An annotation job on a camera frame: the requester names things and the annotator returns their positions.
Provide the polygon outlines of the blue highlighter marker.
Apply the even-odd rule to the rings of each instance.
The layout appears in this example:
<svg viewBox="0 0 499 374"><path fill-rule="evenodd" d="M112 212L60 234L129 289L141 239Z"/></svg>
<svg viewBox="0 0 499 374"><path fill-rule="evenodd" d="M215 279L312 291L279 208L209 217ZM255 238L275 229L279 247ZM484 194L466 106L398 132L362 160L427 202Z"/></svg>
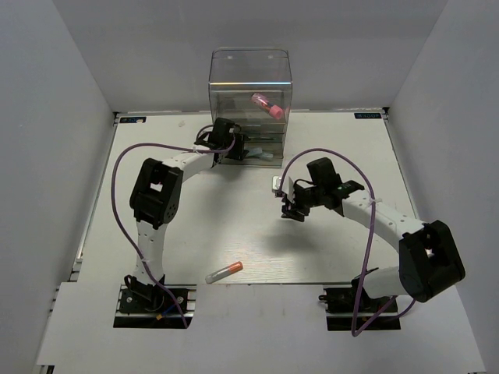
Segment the blue highlighter marker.
<svg viewBox="0 0 499 374"><path fill-rule="evenodd" d="M261 148L251 148L251 149L247 150L246 158L260 157L262 153L263 153L263 150Z"/></svg>

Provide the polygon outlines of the clear plastic drawer organizer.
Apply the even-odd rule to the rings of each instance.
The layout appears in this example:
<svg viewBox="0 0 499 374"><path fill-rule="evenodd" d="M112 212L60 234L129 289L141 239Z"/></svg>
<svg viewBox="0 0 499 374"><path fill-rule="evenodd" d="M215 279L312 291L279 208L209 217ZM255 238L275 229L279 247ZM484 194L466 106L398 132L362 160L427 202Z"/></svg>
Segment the clear plastic drawer organizer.
<svg viewBox="0 0 499 374"><path fill-rule="evenodd" d="M261 148L273 153L272 160L245 158L240 164L280 167L292 103L292 72L288 52L280 48L218 48L212 52L208 80L211 116L226 118L240 126L242 135L271 136L274 142L245 142L245 148ZM252 101L254 93L263 94L284 111L281 119L272 118Z"/></svg>

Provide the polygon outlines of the orange highlighter marker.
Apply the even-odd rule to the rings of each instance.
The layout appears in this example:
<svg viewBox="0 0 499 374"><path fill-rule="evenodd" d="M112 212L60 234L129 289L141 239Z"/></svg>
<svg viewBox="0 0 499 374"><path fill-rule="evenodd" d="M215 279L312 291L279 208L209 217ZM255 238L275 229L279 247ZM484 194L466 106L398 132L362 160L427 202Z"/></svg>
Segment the orange highlighter marker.
<svg viewBox="0 0 499 374"><path fill-rule="evenodd" d="M243 264L240 261L238 261L220 270L217 270L211 274L208 274L205 277L205 281L207 284L213 284L217 281L220 281L226 277L233 275L234 273L238 273L242 269L243 269Z"/></svg>

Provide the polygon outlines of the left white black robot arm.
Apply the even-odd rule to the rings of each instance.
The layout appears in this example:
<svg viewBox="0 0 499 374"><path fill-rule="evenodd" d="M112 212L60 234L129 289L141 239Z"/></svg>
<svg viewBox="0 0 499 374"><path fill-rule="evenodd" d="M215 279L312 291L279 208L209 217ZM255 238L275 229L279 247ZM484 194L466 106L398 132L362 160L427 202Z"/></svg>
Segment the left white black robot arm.
<svg viewBox="0 0 499 374"><path fill-rule="evenodd" d="M190 150L142 163L129 199L140 254L133 275L126 277L126 287L146 310L158 310L167 298L163 289L165 232L179 209L183 182L225 159L243 160L247 151L240 131L234 121L216 118L211 131L199 136Z"/></svg>

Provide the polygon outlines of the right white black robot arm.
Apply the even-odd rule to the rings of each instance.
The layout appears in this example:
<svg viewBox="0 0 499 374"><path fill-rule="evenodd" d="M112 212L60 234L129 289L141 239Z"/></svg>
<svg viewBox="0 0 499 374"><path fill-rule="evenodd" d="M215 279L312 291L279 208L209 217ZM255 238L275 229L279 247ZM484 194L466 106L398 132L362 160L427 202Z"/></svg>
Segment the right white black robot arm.
<svg viewBox="0 0 499 374"><path fill-rule="evenodd" d="M343 182L326 157L307 168L306 187L284 175L273 179L284 218L302 222L311 209L323 206L372 230L398 254L397 266L369 270L352 280L356 287L352 300L358 309L371 310L380 298L399 295L427 302L465 278L455 240L444 222L425 223L372 199L358 182Z"/></svg>

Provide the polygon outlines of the right blue table sticker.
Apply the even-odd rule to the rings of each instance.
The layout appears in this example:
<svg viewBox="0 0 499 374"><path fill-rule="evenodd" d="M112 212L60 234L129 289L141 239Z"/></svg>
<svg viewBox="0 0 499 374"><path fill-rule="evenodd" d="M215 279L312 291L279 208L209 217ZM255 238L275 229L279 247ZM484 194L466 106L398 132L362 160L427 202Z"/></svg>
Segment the right blue table sticker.
<svg viewBox="0 0 499 374"><path fill-rule="evenodd" d="M356 119L382 119L381 113L375 112L355 112L354 117Z"/></svg>

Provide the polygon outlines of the blue table sticker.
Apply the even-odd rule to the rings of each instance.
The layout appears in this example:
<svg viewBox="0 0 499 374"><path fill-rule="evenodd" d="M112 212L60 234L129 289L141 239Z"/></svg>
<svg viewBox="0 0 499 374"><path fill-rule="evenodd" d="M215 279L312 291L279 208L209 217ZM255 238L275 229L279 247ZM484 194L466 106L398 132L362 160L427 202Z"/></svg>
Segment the blue table sticker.
<svg viewBox="0 0 499 374"><path fill-rule="evenodd" d="M382 119L381 113L375 112L355 112L354 117L356 119Z"/></svg>
<svg viewBox="0 0 499 374"><path fill-rule="evenodd" d="M136 123L144 123L147 120L146 117L121 117L119 119L119 123L126 123L126 124L136 124Z"/></svg>

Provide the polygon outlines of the left blue table sticker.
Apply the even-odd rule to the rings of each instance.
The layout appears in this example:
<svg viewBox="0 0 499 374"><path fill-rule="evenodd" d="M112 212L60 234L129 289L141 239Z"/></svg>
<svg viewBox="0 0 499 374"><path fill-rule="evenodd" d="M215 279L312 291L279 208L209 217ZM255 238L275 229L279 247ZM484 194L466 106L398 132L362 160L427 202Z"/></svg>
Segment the left blue table sticker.
<svg viewBox="0 0 499 374"><path fill-rule="evenodd" d="M144 123L147 120L146 117L121 117L119 119L119 123L126 123L126 124L136 124L136 123Z"/></svg>

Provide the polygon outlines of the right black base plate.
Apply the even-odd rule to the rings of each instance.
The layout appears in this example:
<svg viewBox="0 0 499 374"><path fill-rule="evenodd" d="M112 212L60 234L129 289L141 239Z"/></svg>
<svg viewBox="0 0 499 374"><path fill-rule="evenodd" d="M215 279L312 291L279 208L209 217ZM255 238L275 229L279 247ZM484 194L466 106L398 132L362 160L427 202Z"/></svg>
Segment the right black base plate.
<svg viewBox="0 0 499 374"><path fill-rule="evenodd" d="M356 289L353 286L328 287L319 294L318 302L325 308L328 331L351 330L355 296ZM381 310L389 299L389 297L372 299L363 292L357 313L356 330L359 330L376 312ZM396 318L397 315L397 302L393 301L365 331L400 330L401 323Z"/></svg>

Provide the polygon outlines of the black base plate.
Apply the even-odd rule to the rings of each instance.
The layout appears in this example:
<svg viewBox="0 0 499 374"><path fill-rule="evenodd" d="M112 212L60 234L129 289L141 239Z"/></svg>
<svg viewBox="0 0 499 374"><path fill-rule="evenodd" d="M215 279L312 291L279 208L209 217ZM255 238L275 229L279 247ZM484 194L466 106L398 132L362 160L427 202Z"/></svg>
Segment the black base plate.
<svg viewBox="0 0 499 374"><path fill-rule="evenodd" d="M318 302L325 308L328 331L351 330L355 296L356 289L353 286L328 287L319 294ZM363 292L357 313L356 330L359 330L376 312L381 310L389 299L389 297L372 299ZM365 331L400 330L401 323L396 318L397 315L397 302L393 301Z"/></svg>
<svg viewBox="0 0 499 374"><path fill-rule="evenodd" d="M162 296L153 304L146 303L121 285L114 317L114 328L175 330L188 327L193 319L196 304L196 285L172 285L184 317L181 317L169 295Z"/></svg>

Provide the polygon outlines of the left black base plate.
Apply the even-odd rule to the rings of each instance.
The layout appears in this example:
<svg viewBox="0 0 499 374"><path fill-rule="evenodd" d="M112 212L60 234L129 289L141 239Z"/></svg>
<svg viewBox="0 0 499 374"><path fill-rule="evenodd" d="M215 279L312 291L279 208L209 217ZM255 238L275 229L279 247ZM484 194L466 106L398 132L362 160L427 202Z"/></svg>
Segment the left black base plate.
<svg viewBox="0 0 499 374"><path fill-rule="evenodd" d="M193 319L196 304L196 285L172 285L184 317L181 317L169 295L162 296L153 304L146 303L121 285L114 317L114 328L175 330L188 327Z"/></svg>

